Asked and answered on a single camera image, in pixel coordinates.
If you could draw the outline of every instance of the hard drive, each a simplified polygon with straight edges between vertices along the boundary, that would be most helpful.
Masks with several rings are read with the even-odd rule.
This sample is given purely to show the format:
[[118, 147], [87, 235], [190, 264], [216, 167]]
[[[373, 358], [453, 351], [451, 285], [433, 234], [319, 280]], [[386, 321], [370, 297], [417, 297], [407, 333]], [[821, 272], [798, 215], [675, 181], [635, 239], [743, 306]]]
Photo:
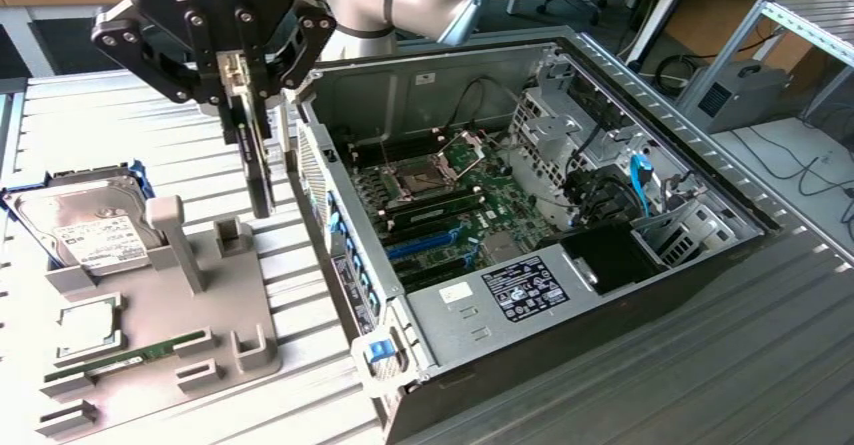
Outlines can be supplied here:
[[8, 210], [42, 244], [54, 266], [80, 265], [103, 276], [150, 263], [148, 250], [166, 244], [146, 224], [154, 196], [139, 162], [95, 170], [16, 174], [0, 190]]

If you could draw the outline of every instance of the metal workbench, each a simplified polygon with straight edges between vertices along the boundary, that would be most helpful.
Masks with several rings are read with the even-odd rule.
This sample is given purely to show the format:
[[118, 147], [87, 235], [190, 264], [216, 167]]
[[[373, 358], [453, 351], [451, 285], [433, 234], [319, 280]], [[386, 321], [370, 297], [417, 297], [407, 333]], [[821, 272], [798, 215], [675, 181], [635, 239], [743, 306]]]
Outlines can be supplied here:
[[[619, 66], [602, 66], [633, 80]], [[633, 91], [653, 93], [635, 85]], [[82, 145], [132, 153], [159, 193], [184, 196], [191, 231], [230, 214], [248, 219], [240, 162], [219, 125], [128, 74], [32, 81], [14, 106], [26, 118], [11, 130], [18, 146], [7, 147], [4, 166], [43, 166], [60, 152], [80, 156]], [[251, 224], [282, 371], [82, 443], [381, 442], [290, 184], [279, 166], [274, 173], [279, 214]], [[16, 280], [43, 254], [15, 226], [3, 237], [0, 262], [11, 266], [0, 268], [0, 290], [8, 290], [0, 298], [0, 442], [46, 443], [31, 432], [28, 412], [47, 397], [26, 381], [39, 369], [28, 370], [32, 350], [20, 338], [42, 332], [39, 309], [51, 289]], [[846, 443], [853, 407], [854, 270], [810, 228], [797, 226], [674, 313], [407, 443]]]

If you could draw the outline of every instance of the aluminum table surface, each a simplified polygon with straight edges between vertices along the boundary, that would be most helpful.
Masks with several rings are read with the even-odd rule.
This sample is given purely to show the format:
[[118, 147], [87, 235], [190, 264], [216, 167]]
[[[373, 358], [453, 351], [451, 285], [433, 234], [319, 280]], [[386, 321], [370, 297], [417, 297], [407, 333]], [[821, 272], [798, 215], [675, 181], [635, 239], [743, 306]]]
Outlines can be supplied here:
[[[10, 140], [18, 146], [8, 147], [7, 171], [56, 171], [139, 158], [158, 195], [183, 197], [188, 232], [227, 216], [250, 222], [283, 360], [276, 374], [76, 443], [379, 443], [379, 420], [362, 392], [280, 157], [272, 166], [278, 213], [252, 220], [236, 147], [223, 143], [218, 120], [195, 106], [167, 101], [127, 72], [32, 80], [26, 100], [16, 95], [12, 106], [23, 107], [24, 118], [20, 130], [12, 126]], [[54, 405], [35, 380], [40, 349], [56, 332], [51, 304], [62, 298], [47, 281], [22, 279], [43, 266], [44, 253], [18, 224], [4, 225], [0, 442], [55, 443], [32, 428], [38, 414]]]

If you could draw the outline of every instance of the motherboard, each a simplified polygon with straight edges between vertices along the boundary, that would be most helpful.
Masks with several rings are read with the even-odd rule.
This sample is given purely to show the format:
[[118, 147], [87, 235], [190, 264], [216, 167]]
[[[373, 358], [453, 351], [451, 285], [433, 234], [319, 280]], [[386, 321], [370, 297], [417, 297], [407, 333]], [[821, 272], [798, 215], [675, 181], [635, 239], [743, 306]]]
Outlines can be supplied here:
[[557, 232], [495, 140], [474, 131], [431, 140], [438, 152], [353, 173], [407, 293], [534, 251]]

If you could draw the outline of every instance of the blue pcie slot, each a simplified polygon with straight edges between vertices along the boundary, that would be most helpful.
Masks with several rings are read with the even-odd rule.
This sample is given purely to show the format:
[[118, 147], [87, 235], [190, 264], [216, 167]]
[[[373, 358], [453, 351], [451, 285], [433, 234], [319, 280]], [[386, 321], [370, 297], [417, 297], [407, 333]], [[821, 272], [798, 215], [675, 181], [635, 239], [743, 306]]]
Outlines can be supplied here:
[[443, 247], [453, 244], [457, 241], [461, 229], [462, 227], [455, 228], [450, 232], [442, 233], [441, 235], [422, 238], [409, 245], [393, 248], [387, 252], [389, 259], [394, 260], [395, 258], [409, 257], [414, 253], [423, 252], [425, 250], [430, 250], [433, 248]]

